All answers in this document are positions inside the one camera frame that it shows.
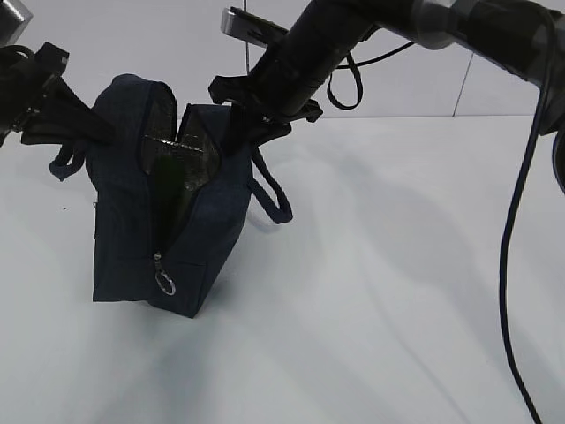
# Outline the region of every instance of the black strap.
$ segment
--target black strap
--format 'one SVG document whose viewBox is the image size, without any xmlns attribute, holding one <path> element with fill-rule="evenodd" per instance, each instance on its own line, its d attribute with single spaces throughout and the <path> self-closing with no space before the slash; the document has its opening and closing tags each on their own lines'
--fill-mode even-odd
<svg viewBox="0 0 565 424">
<path fill-rule="evenodd" d="M 334 106 L 336 106 L 338 109 L 341 110 L 354 110 L 357 108 L 357 106 L 359 104 L 361 104 L 361 102 L 363 101 L 363 93 L 364 93 L 364 88 L 363 88 L 363 80 L 361 79 L 361 71 L 359 70 L 358 65 L 355 63 L 355 60 L 353 60 L 353 56 L 351 55 L 351 53 L 349 55 L 347 55 L 347 64 L 348 64 L 348 68 L 351 69 L 351 73 L 353 73 L 353 78 L 355 79 L 355 85 L 357 86 L 357 93 L 358 93 L 358 100 L 357 103 L 355 103 L 353 106 L 346 106 L 343 103 L 339 102 L 335 96 L 334 96 L 334 92 L 332 91 L 332 81 L 334 79 L 334 74 L 332 73 L 329 76 L 329 82 L 328 82 L 328 99 L 332 102 L 332 104 Z"/>
<path fill-rule="evenodd" d="M 82 168 L 87 156 L 87 142 L 77 140 L 73 144 L 64 144 L 55 160 L 49 165 L 49 171 L 60 181 L 76 174 Z"/>
<path fill-rule="evenodd" d="M 259 151 L 258 148 L 252 152 L 253 163 L 263 176 L 263 178 L 268 182 L 271 188 L 275 191 L 276 199 L 278 201 L 278 206 L 275 204 L 273 199 L 268 195 L 265 189 L 261 186 L 259 181 L 252 178 L 249 182 L 249 188 L 251 189 L 253 195 L 259 202 L 259 204 L 265 209 L 267 215 L 273 220 L 274 223 L 289 223 L 292 221 L 292 208 L 290 207 L 289 199 L 286 197 L 283 188 L 275 180 L 268 170 L 265 159 Z"/>
</svg>

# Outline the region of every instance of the white wall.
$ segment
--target white wall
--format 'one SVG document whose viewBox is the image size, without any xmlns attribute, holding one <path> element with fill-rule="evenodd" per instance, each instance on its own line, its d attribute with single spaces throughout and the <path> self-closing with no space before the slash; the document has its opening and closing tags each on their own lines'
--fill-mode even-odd
<svg viewBox="0 0 565 424">
<path fill-rule="evenodd" d="M 216 74 L 245 73 L 245 45 L 219 30 L 222 9 L 241 0 L 26 0 L 34 20 L 20 42 L 34 49 L 50 41 L 71 52 L 65 78 L 87 103 L 124 72 L 164 80 L 179 103 L 209 102 L 207 87 Z M 565 10 L 565 0 L 542 0 Z M 290 27 L 308 0 L 248 0 L 248 10 Z M 359 45 L 358 60 L 376 57 L 405 43 L 387 31 Z M 261 49 L 252 48 L 252 64 Z M 352 112 L 334 108 L 325 89 L 316 99 L 326 117 L 406 117 L 531 114 L 537 89 L 475 56 L 463 88 L 471 53 L 458 46 L 442 51 L 414 47 L 363 69 L 365 100 Z M 342 102 L 356 99 L 349 72 L 337 72 L 335 92 Z"/>
<path fill-rule="evenodd" d="M 19 40 L 71 53 L 64 75 L 92 104 L 120 73 L 167 82 L 180 105 L 210 102 L 216 74 L 245 72 L 245 45 L 220 31 L 229 0 L 25 0 L 34 19 Z"/>
<path fill-rule="evenodd" d="M 565 12 L 565 0 L 537 0 Z M 477 55 L 473 56 L 457 115 L 533 115 L 539 91 Z"/>
<path fill-rule="evenodd" d="M 262 18 L 291 27 L 308 5 L 308 0 L 248 0 L 248 10 Z M 406 40 L 389 31 L 379 31 L 360 44 L 354 57 L 366 60 L 405 44 Z M 252 63 L 262 49 L 252 50 Z M 452 116 L 461 92 L 471 53 L 454 46 L 442 51 L 412 47 L 397 57 L 363 68 L 365 99 L 356 110 L 344 112 L 328 101 L 325 88 L 315 97 L 326 117 L 406 117 Z M 335 78 L 337 98 L 346 104 L 357 99 L 357 90 L 349 71 Z"/>
</svg>

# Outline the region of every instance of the navy blue bag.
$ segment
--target navy blue bag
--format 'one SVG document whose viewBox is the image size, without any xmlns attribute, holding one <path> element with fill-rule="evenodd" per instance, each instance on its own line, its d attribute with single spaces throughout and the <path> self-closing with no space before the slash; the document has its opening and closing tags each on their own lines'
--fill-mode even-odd
<svg viewBox="0 0 565 424">
<path fill-rule="evenodd" d="M 144 300 L 193 318 L 240 236 L 251 196 L 276 223 L 292 219 L 290 204 L 257 148 L 243 143 L 226 155 L 230 107 L 189 105 L 177 134 L 170 89 L 122 75 L 93 111 L 117 130 L 113 145 L 86 148 L 98 192 L 94 301 Z M 68 159 L 62 151 L 52 163 L 61 179 L 76 171 Z M 278 205 L 253 177 L 252 163 Z"/>
</svg>

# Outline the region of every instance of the robotic arm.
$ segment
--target robotic arm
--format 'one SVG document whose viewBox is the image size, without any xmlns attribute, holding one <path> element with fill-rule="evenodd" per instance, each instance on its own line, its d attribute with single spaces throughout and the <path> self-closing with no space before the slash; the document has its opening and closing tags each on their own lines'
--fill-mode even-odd
<svg viewBox="0 0 565 424">
<path fill-rule="evenodd" d="M 232 8 L 224 13 L 223 32 L 267 51 L 247 77 L 217 77 L 210 94 L 216 103 L 245 110 L 234 143 L 286 135 L 289 122 L 321 116 L 313 94 L 360 42 L 382 28 L 428 49 L 458 43 L 541 87 L 548 36 L 539 10 L 522 0 L 312 0 L 287 31 Z M 548 12 L 558 51 L 542 135 L 565 131 L 565 17 Z M 563 139 L 557 138 L 554 168 L 565 190 Z"/>
</svg>

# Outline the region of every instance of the zipper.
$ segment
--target zipper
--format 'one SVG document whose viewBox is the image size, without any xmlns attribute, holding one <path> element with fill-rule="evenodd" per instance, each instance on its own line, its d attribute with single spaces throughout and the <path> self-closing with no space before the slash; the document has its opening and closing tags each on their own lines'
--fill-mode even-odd
<svg viewBox="0 0 565 424">
<path fill-rule="evenodd" d="M 175 282 L 173 279 L 167 274 L 165 268 L 162 266 L 162 254 L 157 252 L 153 256 L 154 264 L 155 264 L 155 281 L 159 284 L 159 288 L 165 293 L 167 296 L 174 296 L 177 294 L 177 287 L 175 286 Z"/>
</svg>

